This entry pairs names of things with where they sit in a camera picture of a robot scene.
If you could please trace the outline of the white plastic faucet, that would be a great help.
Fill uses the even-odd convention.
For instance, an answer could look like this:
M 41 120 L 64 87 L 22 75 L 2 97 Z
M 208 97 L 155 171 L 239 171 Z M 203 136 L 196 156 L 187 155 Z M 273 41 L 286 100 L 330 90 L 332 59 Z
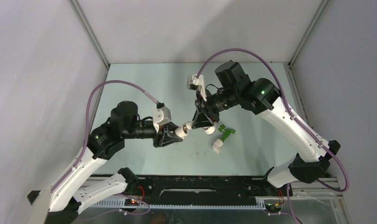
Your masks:
M 202 129 L 206 135 L 211 135 L 215 132 L 215 126 L 209 126 L 207 124 L 201 125 L 197 124 L 194 121 L 188 121 L 183 125 L 184 130 L 195 130 L 195 129 Z

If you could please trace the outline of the green plastic faucet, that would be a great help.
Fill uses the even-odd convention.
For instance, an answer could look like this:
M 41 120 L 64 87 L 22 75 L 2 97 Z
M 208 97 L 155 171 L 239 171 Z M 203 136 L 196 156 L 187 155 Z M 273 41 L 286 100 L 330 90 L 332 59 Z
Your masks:
M 222 136 L 219 138 L 224 142 L 230 135 L 235 134 L 235 130 L 232 128 L 226 127 L 224 124 L 219 125 L 218 131 L 222 133 Z

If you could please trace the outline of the white elbow fitting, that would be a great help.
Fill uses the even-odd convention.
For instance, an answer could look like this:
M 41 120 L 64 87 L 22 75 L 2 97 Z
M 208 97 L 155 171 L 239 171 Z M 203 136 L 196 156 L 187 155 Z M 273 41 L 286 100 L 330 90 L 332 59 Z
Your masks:
M 188 131 L 183 126 L 180 126 L 177 129 L 175 129 L 174 133 L 181 139 L 184 139 L 188 135 Z
M 222 150 L 222 146 L 224 145 L 224 142 L 221 139 L 216 139 L 212 145 L 212 150 L 219 154 Z

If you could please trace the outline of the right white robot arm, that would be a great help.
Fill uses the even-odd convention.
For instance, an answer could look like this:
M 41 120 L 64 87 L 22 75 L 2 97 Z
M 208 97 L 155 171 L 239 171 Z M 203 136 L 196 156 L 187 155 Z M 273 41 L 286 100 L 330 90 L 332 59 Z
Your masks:
M 215 94 L 206 89 L 202 75 L 191 75 L 187 79 L 188 89 L 196 91 L 192 129 L 214 126 L 222 111 L 239 105 L 273 125 L 296 149 L 293 159 L 267 173 L 262 182 L 264 193 L 274 195 L 293 181 L 313 183 L 327 172 L 340 143 L 326 140 L 312 130 L 289 104 L 283 102 L 281 90 L 270 80 L 252 81 L 234 61 L 217 67 L 215 74 L 221 83 Z

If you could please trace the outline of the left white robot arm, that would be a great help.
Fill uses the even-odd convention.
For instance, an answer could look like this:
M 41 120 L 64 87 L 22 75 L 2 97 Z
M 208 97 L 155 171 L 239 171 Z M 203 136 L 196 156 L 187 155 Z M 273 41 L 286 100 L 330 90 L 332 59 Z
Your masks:
M 186 135 L 186 127 L 172 123 L 170 110 L 164 104 L 158 103 L 152 116 L 141 118 L 136 103 L 120 102 L 106 122 L 86 137 L 61 179 L 48 189 L 28 194 L 32 205 L 29 223 L 70 224 L 103 199 L 136 193 L 138 177 L 129 168 L 121 168 L 110 178 L 89 187 L 83 187 L 83 183 L 122 150 L 126 140 L 152 139 L 154 147 L 164 147 L 182 142 Z

